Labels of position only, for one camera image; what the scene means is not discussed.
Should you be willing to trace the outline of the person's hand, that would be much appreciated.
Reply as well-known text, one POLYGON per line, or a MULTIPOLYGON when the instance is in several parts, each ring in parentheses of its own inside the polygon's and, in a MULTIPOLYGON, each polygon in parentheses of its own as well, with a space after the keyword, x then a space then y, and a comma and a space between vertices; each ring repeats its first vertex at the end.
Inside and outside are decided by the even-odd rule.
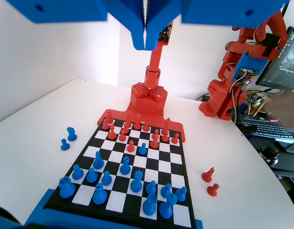
POLYGON ((283 126, 294 128, 294 92, 286 91, 273 97, 266 108, 283 126))

